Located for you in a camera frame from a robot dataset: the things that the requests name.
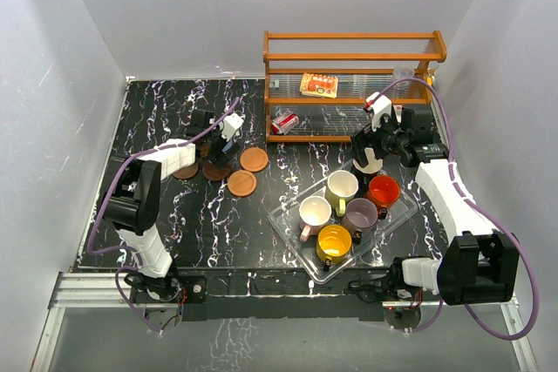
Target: mug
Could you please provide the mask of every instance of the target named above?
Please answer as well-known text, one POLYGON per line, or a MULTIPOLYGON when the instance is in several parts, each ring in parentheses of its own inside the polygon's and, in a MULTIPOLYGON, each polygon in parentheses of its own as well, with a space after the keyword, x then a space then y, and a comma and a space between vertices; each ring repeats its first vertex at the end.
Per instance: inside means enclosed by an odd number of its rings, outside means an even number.
POLYGON ((363 234, 371 232, 377 222, 376 206, 365 198, 356 198, 347 205, 341 225, 352 235, 353 243, 360 244, 363 234))
POLYGON ((329 272, 332 264, 341 263, 351 246, 352 238, 344 227, 333 225, 322 228, 317 235, 316 253, 323 262, 323 271, 329 272))
POLYGON ((300 215, 300 241, 306 241, 311 235, 316 235, 330 220, 330 203, 321 196, 309 196, 298 208, 300 215))
POLYGON ((364 154, 368 159, 368 165, 362 167, 355 159, 352 160, 352 166, 350 167, 350 172, 357 177, 358 180, 358 193, 359 198, 363 197, 368 191, 368 185, 374 176, 382 169, 384 161, 382 159, 376 159, 374 150, 371 148, 365 148, 364 154))
POLYGON ((358 192, 357 177, 345 170, 333 172, 325 187, 325 198, 335 208, 338 217, 345 215, 347 203, 352 200, 358 192))
POLYGON ((374 203, 379 217, 383 219, 387 215, 387 210, 397 202, 400 194, 398 182, 391 176, 380 174, 371 180, 365 196, 374 203))

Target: brown coaster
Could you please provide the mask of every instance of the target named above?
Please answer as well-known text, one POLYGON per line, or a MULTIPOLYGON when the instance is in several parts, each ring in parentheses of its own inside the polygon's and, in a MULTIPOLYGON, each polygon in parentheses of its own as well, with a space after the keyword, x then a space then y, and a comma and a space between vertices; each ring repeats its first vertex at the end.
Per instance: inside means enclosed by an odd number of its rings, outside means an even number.
POLYGON ((177 170, 176 172, 173 173, 173 176, 176 179, 188 180, 188 179, 191 179, 193 176, 195 176, 195 174, 198 172, 198 170, 200 170, 200 165, 196 161, 191 166, 184 167, 180 170, 177 170))
POLYGON ((208 162, 206 162, 201 168, 201 172, 206 179, 213 182, 219 182, 225 179, 230 174, 231 170, 233 170, 231 165, 226 165, 222 169, 218 169, 216 165, 208 162))
POLYGON ((260 172, 268 163, 268 154, 258 147, 249 148, 241 155, 241 166, 249 172, 260 172))
POLYGON ((239 170, 234 172, 228 178, 228 190, 235 196, 244 197, 250 195, 255 191, 257 180, 251 172, 246 170, 239 170))

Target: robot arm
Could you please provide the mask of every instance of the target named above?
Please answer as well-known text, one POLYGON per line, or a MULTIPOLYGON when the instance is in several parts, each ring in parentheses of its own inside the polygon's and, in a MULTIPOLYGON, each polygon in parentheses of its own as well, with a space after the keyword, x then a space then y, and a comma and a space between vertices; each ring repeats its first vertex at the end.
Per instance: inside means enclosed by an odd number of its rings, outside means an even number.
MULTIPOLYGON (((213 113, 194 110, 194 118, 187 135, 197 135, 213 123, 213 113)), ((139 265, 137 274, 129 274, 125 281, 132 287, 146 290, 161 301, 172 300, 178 292, 178 273, 173 258, 165 249, 155 225, 160 209, 160 182, 177 170, 192 165, 202 148, 209 150, 207 160, 219 167, 226 165, 240 146, 234 136, 240 130, 243 117, 233 113, 225 117, 218 128, 203 142, 178 147, 183 139, 169 139, 162 145, 176 145, 136 158, 121 176, 118 187, 109 199, 104 219, 112 222, 120 238, 137 250, 133 254, 139 265)), ((127 156, 115 156, 109 164, 121 166, 127 156)))
POLYGON ((435 141, 429 105, 403 108, 397 121, 391 101, 378 93, 366 99, 371 122, 351 136, 351 155, 359 166, 388 154, 402 166, 417 167, 416 181, 430 198, 451 242, 443 260, 397 258, 391 266, 391 288, 421 287, 440 294, 448 305, 509 301, 514 291, 519 254, 511 240, 464 202, 457 182, 472 196, 459 175, 452 182, 447 148, 435 141))

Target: pink mug handle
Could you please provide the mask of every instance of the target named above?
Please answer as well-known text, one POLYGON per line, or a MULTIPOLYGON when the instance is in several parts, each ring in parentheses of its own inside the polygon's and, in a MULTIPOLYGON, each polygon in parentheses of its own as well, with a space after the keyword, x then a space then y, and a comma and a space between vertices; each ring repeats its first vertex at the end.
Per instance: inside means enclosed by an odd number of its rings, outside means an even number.
POLYGON ((303 233, 300 234, 300 241, 302 243, 305 243, 306 240, 310 237, 310 230, 312 229, 311 226, 309 226, 308 224, 306 224, 303 228, 303 233))

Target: wooden shelf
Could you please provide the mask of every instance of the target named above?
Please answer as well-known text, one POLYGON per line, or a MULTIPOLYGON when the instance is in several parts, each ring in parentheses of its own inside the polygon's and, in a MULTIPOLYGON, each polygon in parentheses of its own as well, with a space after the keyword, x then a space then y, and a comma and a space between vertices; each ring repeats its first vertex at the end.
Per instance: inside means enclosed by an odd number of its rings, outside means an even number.
MULTIPOLYGON (((269 33, 264 32, 263 62, 265 63, 265 112, 266 139, 268 142, 350 142, 349 135, 338 135, 337 128, 327 127, 332 135, 321 135, 320 132, 293 130, 297 135, 272 135, 271 107, 282 112, 289 107, 296 107, 303 112, 304 106, 320 107, 344 106, 355 120, 355 110, 361 108, 365 98, 374 91, 385 88, 391 81, 391 74, 396 65, 408 65, 415 69, 415 77, 426 80, 428 64, 431 61, 443 62, 447 51, 444 39, 438 30, 431 33, 269 33), (281 62, 293 63, 280 66, 281 62), (317 63, 335 63, 332 66, 317 63), (339 78, 337 98, 316 98, 303 96, 298 91, 302 74, 305 72, 329 74, 339 78)), ((390 90, 386 95, 395 105, 430 104, 430 92, 421 84, 411 83, 406 89, 390 90)), ((322 110, 305 112, 308 122, 312 118, 330 118, 331 112, 322 110)), ((354 127, 344 124, 346 130, 354 127)))

